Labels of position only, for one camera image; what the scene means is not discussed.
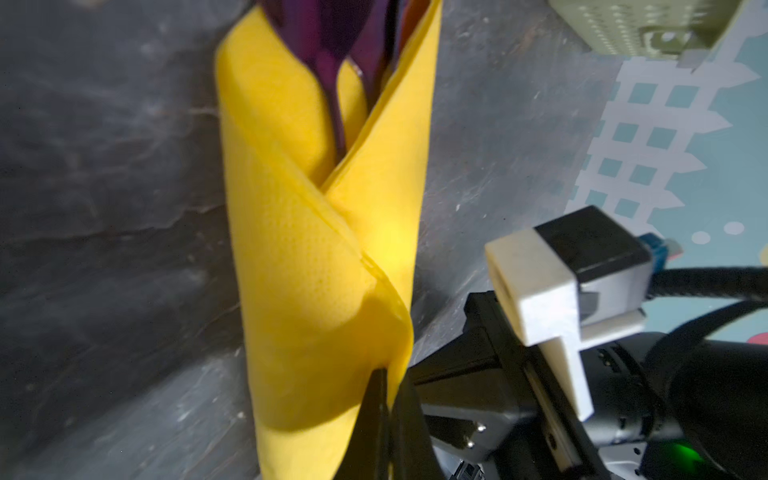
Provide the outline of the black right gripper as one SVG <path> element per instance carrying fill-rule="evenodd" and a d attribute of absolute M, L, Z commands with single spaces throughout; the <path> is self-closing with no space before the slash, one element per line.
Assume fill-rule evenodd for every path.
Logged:
<path fill-rule="evenodd" d="M 492 291 L 468 296 L 462 333 L 408 375 L 433 444 L 488 479 L 611 474 L 537 347 L 525 347 Z"/>

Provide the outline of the yellow paper napkin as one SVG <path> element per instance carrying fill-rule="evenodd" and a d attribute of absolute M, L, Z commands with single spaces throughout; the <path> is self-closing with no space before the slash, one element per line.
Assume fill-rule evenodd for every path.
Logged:
<path fill-rule="evenodd" d="M 265 479 L 330 479 L 372 371 L 395 395 L 410 316 L 442 5 L 432 2 L 376 106 L 350 66 L 351 147 L 261 7 L 220 43 L 215 77 L 231 245 Z"/>

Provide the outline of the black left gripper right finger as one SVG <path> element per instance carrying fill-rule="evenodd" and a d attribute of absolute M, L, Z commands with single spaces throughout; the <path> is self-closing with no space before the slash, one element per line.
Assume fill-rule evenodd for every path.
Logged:
<path fill-rule="evenodd" d="M 391 411 L 391 478 L 444 479 L 413 383 L 406 375 Z"/>

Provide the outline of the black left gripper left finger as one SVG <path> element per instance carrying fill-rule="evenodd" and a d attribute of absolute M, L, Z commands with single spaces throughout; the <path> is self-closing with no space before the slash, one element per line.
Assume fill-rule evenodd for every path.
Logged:
<path fill-rule="evenodd" d="M 385 480 L 389 475 L 387 370 L 369 378 L 355 426 L 334 480 Z"/>

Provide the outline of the purple metal spoon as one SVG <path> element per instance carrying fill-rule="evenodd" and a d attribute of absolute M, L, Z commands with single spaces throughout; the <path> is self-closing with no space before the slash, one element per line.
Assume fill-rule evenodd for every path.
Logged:
<path fill-rule="evenodd" d="M 273 29 L 291 53 L 314 75 L 325 95 L 336 157 L 346 154 L 338 99 L 338 76 L 363 28 L 373 3 L 360 0 L 265 0 Z"/>

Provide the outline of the purple metal fork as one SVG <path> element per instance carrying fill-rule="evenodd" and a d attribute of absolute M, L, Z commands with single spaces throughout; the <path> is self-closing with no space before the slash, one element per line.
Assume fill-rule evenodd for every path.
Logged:
<path fill-rule="evenodd" d="M 369 111 L 378 100 L 384 73 L 392 58 L 398 10 L 398 1 L 372 1 L 368 19 L 350 53 L 363 85 Z"/>

